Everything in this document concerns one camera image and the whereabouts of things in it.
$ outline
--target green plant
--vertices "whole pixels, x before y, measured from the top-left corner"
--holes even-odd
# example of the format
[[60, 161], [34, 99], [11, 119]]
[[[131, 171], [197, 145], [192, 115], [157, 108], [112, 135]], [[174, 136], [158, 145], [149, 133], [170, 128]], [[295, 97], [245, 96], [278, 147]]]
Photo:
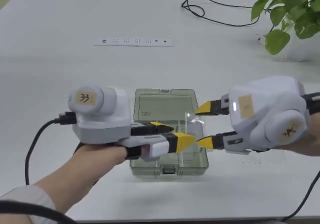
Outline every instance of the green plant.
[[290, 41], [288, 31], [294, 28], [299, 39], [320, 32], [320, 0], [258, 0], [252, 7], [251, 20], [270, 13], [274, 27], [265, 38], [266, 50], [275, 55]]

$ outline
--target white table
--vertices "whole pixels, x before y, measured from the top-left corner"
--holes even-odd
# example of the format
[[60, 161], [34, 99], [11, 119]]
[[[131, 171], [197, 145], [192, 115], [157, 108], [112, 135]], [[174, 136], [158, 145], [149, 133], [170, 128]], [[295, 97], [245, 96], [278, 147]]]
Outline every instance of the white table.
[[[279, 62], [257, 44], [256, 33], [269, 28], [266, 18], [248, 28], [216, 25], [182, 10], [182, 1], [13, 0], [0, 11], [0, 194], [24, 185], [25, 156], [36, 131], [67, 110], [68, 92], [82, 84], [126, 89], [132, 105], [137, 88], [195, 89], [201, 104], [234, 84], [270, 75], [294, 76], [307, 91], [319, 90], [319, 65]], [[250, 19], [249, 10], [203, 5], [225, 22]], [[174, 47], [93, 46], [102, 36], [171, 36]], [[205, 130], [215, 134], [231, 127], [219, 116], [209, 118]], [[60, 167], [77, 144], [71, 127], [46, 130], [31, 157], [31, 182]], [[176, 178], [135, 177], [125, 162], [68, 215], [106, 222], [288, 215], [305, 195], [320, 158], [286, 152], [284, 165], [275, 165], [266, 155], [254, 164], [244, 163], [242, 155], [209, 152], [205, 175]], [[320, 216], [319, 198], [316, 186], [298, 216]]]

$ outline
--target transparent plastic box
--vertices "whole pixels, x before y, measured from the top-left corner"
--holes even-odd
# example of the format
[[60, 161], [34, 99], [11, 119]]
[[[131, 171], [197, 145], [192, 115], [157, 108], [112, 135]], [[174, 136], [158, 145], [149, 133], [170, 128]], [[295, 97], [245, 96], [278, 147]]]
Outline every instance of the transparent plastic box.
[[[137, 89], [133, 118], [135, 122], [160, 122], [174, 127], [174, 132], [204, 136], [203, 122], [193, 113], [198, 109], [192, 89]], [[180, 153], [168, 153], [157, 161], [131, 160], [136, 176], [199, 176], [208, 168], [206, 150], [196, 143]]]

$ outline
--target power strip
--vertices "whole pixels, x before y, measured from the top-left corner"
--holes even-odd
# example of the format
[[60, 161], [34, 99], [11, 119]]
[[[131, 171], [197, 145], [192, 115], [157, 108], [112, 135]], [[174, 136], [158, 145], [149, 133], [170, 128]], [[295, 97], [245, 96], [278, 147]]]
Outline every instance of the power strip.
[[172, 47], [172, 38], [154, 37], [103, 37], [97, 39], [94, 46], [125, 46], [125, 47]]

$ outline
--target black cord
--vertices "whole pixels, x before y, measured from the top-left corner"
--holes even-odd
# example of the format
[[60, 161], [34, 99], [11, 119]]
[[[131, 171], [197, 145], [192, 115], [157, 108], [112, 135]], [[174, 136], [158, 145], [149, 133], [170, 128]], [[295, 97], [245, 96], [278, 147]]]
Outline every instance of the black cord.
[[0, 214], [24, 214], [47, 218], [63, 224], [77, 224], [70, 217], [50, 208], [11, 200], [0, 200]]
[[53, 119], [48, 121], [46, 124], [44, 124], [36, 133], [32, 144], [28, 150], [28, 153], [26, 154], [25, 157], [25, 163], [24, 163], [24, 178], [25, 178], [25, 184], [29, 185], [30, 181], [29, 181], [29, 162], [30, 162], [30, 157], [32, 152], [35, 149], [35, 146], [37, 144], [37, 141], [40, 137], [40, 135], [42, 134], [42, 132], [50, 125], [52, 124], [60, 124], [60, 125], [70, 125], [70, 124], [76, 124], [77, 123], [77, 119], [76, 119], [76, 114], [72, 111], [66, 111], [63, 114], [59, 115], [59, 118]]
[[[225, 6], [225, 7], [232, 7], [232, 8], [245, 8], [245, 9], [252, 9], [252, 6], [243, 6], [243, 5], [229, 5], [229, 4], [224, 4], [224, 3], [221, 3], [221, 2], [217, 2], [217, 1], [214, 1], [214, 0], [208, 0], [212, 3], [215, 3], [215, 4], [218, 4], [218, 5], [222, 5], [222, 6]], [[229, 23], [224, 23], [222, 21], [218, 21], [218, 20], [213, 20], [213, 19], [210, 19], [210, 18], [207, 18], [205, 17], [205, 10], [199, 6], [199, 5], [194, 5], [194, 4], [189, 4], [189, 0], [185, 0], [182, 4], [181, 4], [181, 7], [186, 9], [187, 11], [191, 12], [193, 15], [195, 15], [196, 17], [198, 18], [202, 18], [202, 19], [205, 19], [205, 20], [208, 20], [210, 22], [214, 22], [214, 23], [218, 23], [218, 24], [222, 24], [222, 25], [226, 25], [226, 26], [229, 26], [229, 27], [247, 27], [247, 26], [251, 26], [251, 25], [254, 25], [256, 24], [259, 19], [260, 19], [260, 16], [252, 23], [248, 23], [248, 24], [242, 24], [242, 25], [236, 25], [236, 24], [229, 24]], [[194, 8], [198, 8], [202, 11], [202, 14], [198, 14], [196, 13], [195, 11], [191, 10], [190, 7], [194, 7]]]
[[53, 120], [50, 120], [48, 121], [46, 124], [44, 124], [39, 130], [38, 132], [36, 133], [33, 141], [32, 141], [32, 144], [28, 150], [28, 153], [26, 154], [26, 157], [25, 157], [25, 163], [24, 163], [24, 177], [25, 177], [25, 184], [26, 185], [29, 185], [30, 182], [29, 182], [29, 162], [30, 162], [30, 157], [31, 157], [31, 154], [32, 152], [34, 151], [35, 149], [35, 146], [37, 144], [37, 141], [41, 135], [41, 133], [50, 125], [52, 124], [56, 124], [57, 123], [57, 119], [53, 119]]
[[268, 33], [272, 32], [274, 29], [275, 29], [275, 26], [273, 25]]
[[298, 208], [292, 214], [290, 214], [290, 215], [284, 217], [283, 219], [281, 219], [281, 222], [285, 222], [285, 221], [289, 220], [290, 218], [293, 218], [301, 210], [301, 208], [305, 205], [308, 197], [310, 196], [310, 193], [312, 192], [312, 190], [315, 187], [315, 184], [317, 183], [319, 178], [320, 178], [320, 170], [319, 170], [318, 174], [315, 176], [315, 178], [313, 179], [311, 185], [309, 186], [308, 191], [306, 192], [306, 194], [305, 194], [302, 202], [298, 206]]

